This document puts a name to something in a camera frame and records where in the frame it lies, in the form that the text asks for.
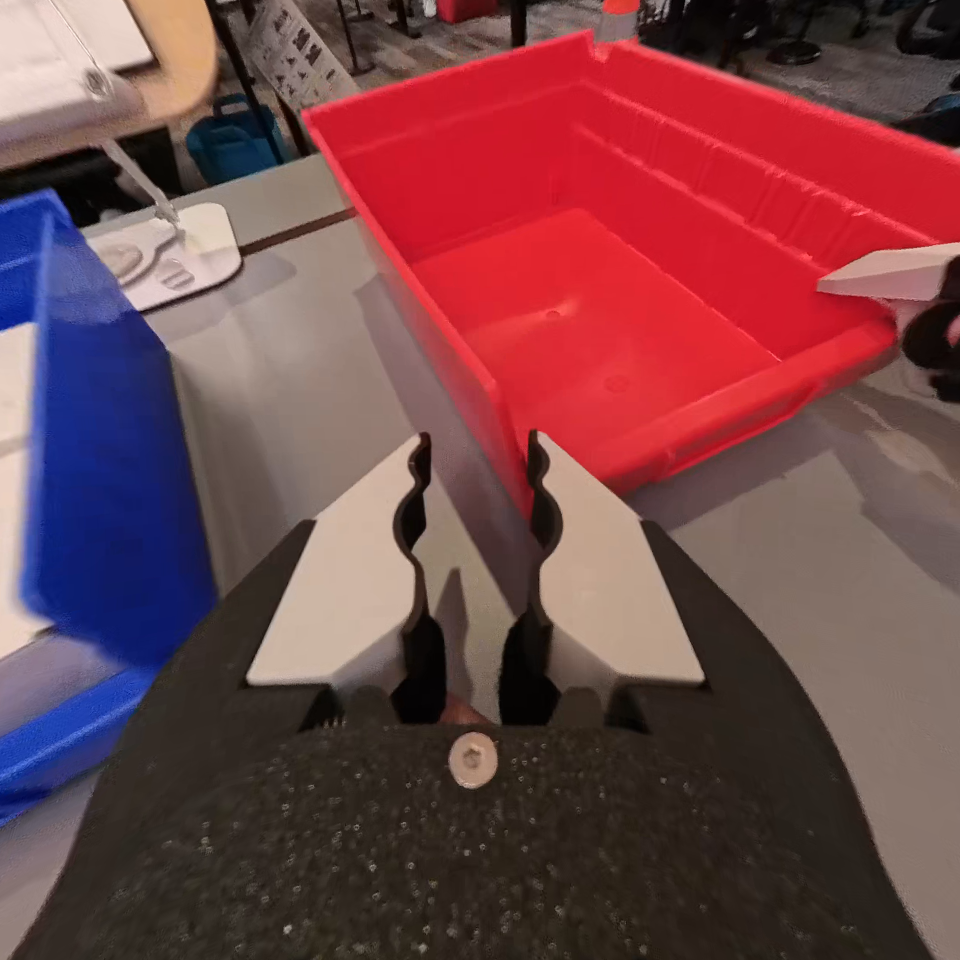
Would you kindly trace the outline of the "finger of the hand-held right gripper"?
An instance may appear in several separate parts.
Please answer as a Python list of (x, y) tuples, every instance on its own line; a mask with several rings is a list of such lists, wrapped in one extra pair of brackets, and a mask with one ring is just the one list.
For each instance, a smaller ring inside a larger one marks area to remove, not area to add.
[(959, 243), (881, 249), (834, 270), (816, 289), (834, 296), (894, 302), (957, 300)]

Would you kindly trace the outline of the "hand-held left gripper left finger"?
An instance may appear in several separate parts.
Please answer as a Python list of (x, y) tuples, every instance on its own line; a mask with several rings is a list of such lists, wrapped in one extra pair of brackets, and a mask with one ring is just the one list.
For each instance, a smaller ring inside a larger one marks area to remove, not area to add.
[(414, 551), (431, 453), (429, 434), (414, 434), (314, 517), (247, 669), (251, 687), (326, 686), (342, 701), (376, 687), (404, 722), (441, 718), (446, 642)]

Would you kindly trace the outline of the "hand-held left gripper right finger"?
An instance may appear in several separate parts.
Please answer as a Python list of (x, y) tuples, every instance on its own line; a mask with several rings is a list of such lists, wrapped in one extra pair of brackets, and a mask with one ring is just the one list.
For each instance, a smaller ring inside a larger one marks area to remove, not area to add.
[(546, 725), (572, 690), (605, 713), (628, 687), (701, 688), (705, 670), (640, 516), (539, 429), (526, 479), (541, 553), (503, 646), (501, 722)]

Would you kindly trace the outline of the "blue plastic bin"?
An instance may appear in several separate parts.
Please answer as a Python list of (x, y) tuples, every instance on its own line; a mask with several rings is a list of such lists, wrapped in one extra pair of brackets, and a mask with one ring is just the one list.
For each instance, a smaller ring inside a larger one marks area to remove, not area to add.
[(170, 355), (56, 192), (2, 202), (2, 331), (35, 336), (19, 598), (113, 675), (2, 734), (2, 826), (102, 763), (217, 600)]

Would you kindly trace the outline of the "red plastic bin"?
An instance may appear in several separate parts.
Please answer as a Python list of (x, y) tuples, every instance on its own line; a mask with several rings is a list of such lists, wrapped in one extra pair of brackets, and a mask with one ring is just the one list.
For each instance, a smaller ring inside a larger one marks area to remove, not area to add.
[(629, 494), (880, 369), (819, 280), (958, 240), (956, 152), (587, 31), (303, 120), (520, 508), (533, 430)]

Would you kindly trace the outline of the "white lamp stand base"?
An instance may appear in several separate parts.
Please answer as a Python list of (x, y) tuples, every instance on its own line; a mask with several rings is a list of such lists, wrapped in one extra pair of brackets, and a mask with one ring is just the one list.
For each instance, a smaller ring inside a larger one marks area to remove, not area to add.
[[(210, 2), (203, 3), (214, 29), (216, 9)], [(215, 29), (214, 36), (218, 50)], [(122, 144), (120, 152), (130, 162), (129, 167), (104, 153), (148, 195), (152, 203), (149, 218), (135, 225), (110, 227), (94, 239), (93, 250), (113, 272), (132, 306), (138, 311), (166, 306), (206, 292), (235, 276), (242, 257), (229, 214), (222, 205), (202, 202), (176, 209), (162, 187), (153, 182)]]

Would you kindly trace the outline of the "orange traffic cone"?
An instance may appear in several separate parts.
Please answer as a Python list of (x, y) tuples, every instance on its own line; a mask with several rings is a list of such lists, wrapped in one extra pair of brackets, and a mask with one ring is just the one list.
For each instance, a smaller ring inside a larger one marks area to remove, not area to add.
[(595, 44), (629, 41), (637, 35), (641, 1), (602, 1)]

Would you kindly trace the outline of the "blue basket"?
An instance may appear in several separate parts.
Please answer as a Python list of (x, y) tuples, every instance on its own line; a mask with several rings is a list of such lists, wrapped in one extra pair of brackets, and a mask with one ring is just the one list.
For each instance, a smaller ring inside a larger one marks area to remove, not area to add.
[(279, 150), (281, 162), (294, 160), (267, 105), (261, 104), (259, 110), (270, 129), (270, 138), (263, 135), (242, 92), (218, 97), (211, 110), (189, 128), (185, 138), (188, 154), (208, 186), (220, 186), (277, 166), (273, 146)]

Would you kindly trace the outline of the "white printed poster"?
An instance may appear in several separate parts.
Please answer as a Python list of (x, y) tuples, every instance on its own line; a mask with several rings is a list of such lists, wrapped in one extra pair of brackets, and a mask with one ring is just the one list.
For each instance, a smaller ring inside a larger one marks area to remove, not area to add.
[(360, 92), (293, 1), (260, 3), (248, 28), (246, 59), (295, 113)]

